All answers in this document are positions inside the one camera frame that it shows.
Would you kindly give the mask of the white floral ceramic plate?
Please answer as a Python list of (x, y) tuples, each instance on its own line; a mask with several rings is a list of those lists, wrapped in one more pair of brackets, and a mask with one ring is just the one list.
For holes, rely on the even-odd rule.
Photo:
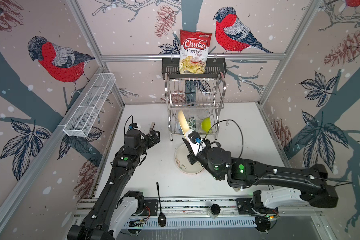
[(196, 162), (195, 164), (191, 164), (187, 158), (189, 155), (189, 151), (185, 144), (180, 145), (174, 155), (175, 164), (177, 168), (188, 175), (195, 175), (204, 170), (204, 168), (201, 166), (199, 162)]

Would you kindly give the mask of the yellow cream plate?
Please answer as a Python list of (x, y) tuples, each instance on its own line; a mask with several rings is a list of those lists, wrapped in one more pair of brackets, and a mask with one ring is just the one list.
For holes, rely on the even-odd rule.
[(185, 115), (183, 113), (182, 110), (178, 111), (178, 114), (177, 114), (177, 117), (178, 117), (178, 122), (180, 124), (180, 127), (182, 129), (182, 133), (185, 137), (185, 139), (187, 139), (188, 135), (193, 131), (190, 127), (189, 127), (189, 124), (187, 122), (187, 119), (185, 118)]

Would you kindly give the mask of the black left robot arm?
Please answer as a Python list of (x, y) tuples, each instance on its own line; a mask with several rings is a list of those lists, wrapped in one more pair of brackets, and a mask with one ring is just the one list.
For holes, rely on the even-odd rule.
[(124, 145), (116, 153), (108, 181), (96, 203), (80, 225), (71, 226), (69, 240), (114, 240), (129, 218), (143, 210), (144, 195), (139, 191), (123, 193), (140, 164), (141, 155), (160, 142), (160, 132), (143, 134), (128, 130)]

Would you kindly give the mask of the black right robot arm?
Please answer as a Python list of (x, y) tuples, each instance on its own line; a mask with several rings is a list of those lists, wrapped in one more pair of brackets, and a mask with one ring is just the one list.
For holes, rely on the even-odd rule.
[(337, 206), (339, 197), (334, 186), (327, 184), (328, 172), (324, 165), (315, 164), (308, 169), (292, 169), (262, 164), (260, 162), (233, 158), (217, 143), (212, 147), (206, 142), (198, 144), (184, 141), (191, 164), (199, 162), (215, 180), (226, 180), (235, 189), (252, 186), (274, 186), (274, 190), (253, 192), (251, 207), (261, 214), (284, 205), (310, 205), (331, 209)]

